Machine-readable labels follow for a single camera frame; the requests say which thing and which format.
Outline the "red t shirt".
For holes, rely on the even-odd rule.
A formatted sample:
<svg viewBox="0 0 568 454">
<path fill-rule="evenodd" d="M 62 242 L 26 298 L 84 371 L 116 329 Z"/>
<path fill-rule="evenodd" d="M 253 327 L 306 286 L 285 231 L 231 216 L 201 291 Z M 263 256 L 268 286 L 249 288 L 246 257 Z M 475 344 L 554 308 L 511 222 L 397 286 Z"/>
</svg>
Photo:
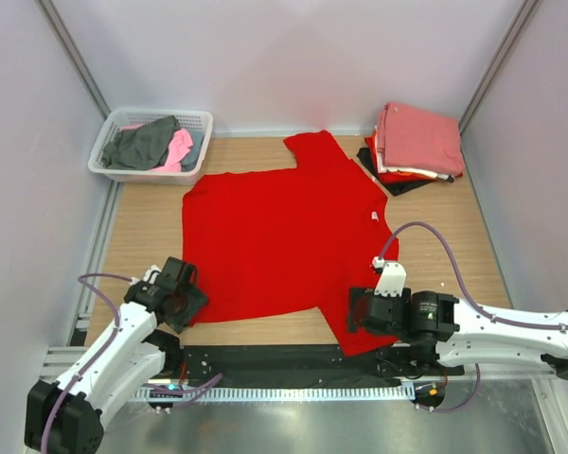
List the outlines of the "red t shirt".
<svg viewBox="0 0 568 454">
<path fill-rule="evenodd" d="M 372 288 L 372 260 L 399 256 L 386 195 L 328 131 L 285 140 L 293 168 L 203 176 L 182 201 L 183 258 L 208 304 L 197 323 L 318 308 L 343 352 L 391 345 L 347 327 L 349 292 Z"/>
</svg>

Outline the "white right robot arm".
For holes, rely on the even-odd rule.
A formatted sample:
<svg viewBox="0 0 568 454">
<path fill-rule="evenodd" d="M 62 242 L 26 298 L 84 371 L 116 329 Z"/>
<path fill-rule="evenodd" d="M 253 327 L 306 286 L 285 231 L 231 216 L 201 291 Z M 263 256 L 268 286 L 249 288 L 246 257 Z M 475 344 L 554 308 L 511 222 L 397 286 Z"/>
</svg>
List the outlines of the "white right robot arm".
<svg viewBox="0 0 568 454">
<path fill-rule="evenodd" d="M 512 364 L 549 369 L 568 381 L 568 309 L 529 312 L 474 305 L 434 291 L 381 296 L 349 292 L 348 331 L 403 343 L 409 366 L 427 375 L 438 366 Z"/>
</svg>

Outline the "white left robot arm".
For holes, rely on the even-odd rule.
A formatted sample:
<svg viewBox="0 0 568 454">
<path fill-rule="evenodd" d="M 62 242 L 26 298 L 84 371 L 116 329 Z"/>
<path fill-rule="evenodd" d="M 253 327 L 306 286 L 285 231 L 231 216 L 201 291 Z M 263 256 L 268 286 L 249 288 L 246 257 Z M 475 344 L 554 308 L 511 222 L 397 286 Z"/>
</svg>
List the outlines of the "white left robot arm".
<svg viewBox="0 0 568 454">
<path fill-rule="evenodd" d="M 183 365 L 180 334 L 208 303 L 195 265 L 170 257 L 128 279 L 113 320 L 86 352 L 52 382 L 27 395 L 24 444 L 39 453 L 95 453 L 105 430 L 151 378 Z"/>
</svg>

